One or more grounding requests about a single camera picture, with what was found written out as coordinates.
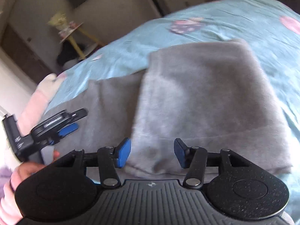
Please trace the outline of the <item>left hand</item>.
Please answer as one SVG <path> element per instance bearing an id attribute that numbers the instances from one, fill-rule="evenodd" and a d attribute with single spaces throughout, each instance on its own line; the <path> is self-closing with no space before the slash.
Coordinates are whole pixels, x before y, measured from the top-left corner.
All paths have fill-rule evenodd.
<path id="1" fill-rule="evenodd" d="M 25 162 L 20 164 L 15 170 L 12 172 L 9 184 L 10 188 L 13 192 L 16 191 L 17 187 L 21 182 L 26 180 L 31 175 L 39 172 L 43 168 L 45 168 L 45 164 L 35 163 L 35 162 Z"/>

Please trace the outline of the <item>pink sleeve forearm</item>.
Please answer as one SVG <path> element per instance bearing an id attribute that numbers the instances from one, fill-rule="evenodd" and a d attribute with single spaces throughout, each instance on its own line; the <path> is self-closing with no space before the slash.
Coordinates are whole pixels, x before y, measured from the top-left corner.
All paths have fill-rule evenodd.
<path id="1" fill-rule="evenodd" d="M 17 224 L 23 217 L 15 202 L 13 189 L 10 182 L 7 182 L 4 187 L 4 196 L 1 198 L 1 224 Z"/>

